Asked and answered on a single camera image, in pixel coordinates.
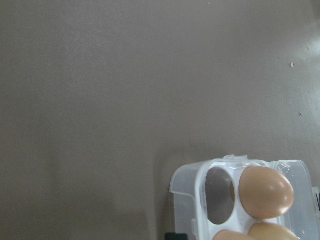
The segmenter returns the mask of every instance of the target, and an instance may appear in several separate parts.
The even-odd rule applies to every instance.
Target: egg
[[[229,191],[230,191],[230,195],[231,195],[232,201],[235,202],[235,199],[236,199],[235,187],[234,187],[234,184],[232,182],[230,184]]]
[[[272,219],[286,213],[295,193],[280,172],[262,166],[245,169],[239,181],[239,197],[244,210],[256,219]]]
[[[274,223],[256,223],[249,233],[256,240],[299,240],[288,228]]]
[[[236,231],[223,230],[218,232],[213,240],[255,240],[253,237]]]

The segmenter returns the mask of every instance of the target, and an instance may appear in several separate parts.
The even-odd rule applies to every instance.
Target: egg carton compartment
[[[247,214],[239,197],[239,182],[248,167],[267,167],[282,173],[294,190],[294,203],[284,215],[256,219]],[[319,219],[309,171],[303,161],[266,162],[228,155],[180,167],[173,175],[175,231],[189,240],[212,240],[222,230],[247,234],[255,223],[290,229],[301,240],[319,239]]]

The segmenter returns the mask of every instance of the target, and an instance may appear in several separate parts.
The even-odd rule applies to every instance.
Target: empty egg slot
[[[207,217],[215,225],[225,223],[234,210],[235,189],[231,176],[220,167],[211,168],[205,178]]]

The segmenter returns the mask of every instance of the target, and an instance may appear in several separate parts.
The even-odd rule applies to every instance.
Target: gray table
[[[317,0],[2,0],[0,236],[162,240],[181,165],[304,160]]]

